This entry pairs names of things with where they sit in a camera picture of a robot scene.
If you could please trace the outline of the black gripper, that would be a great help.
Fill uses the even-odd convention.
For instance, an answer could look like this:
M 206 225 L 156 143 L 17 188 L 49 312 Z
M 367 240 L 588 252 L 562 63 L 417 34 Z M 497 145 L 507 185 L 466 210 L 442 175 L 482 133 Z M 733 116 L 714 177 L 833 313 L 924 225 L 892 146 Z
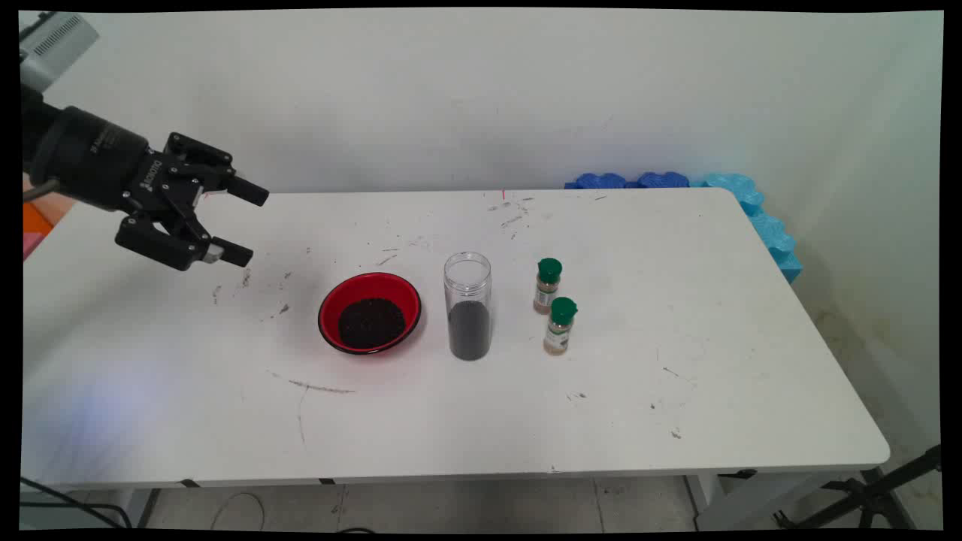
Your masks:
M 210 235 L 195 213 L 199 187 L 259 207 L 267 202 L 269 191 L 241 178 L 231 161 L 225 150 L 186 134 L 170 133 L 155 150 L 140 134 L 79 107 L 30 107 L 33 187 L 123 213 L 116 244 L 176 271 L 197 261 L 246 267 L 252 260 L 253 250 Z

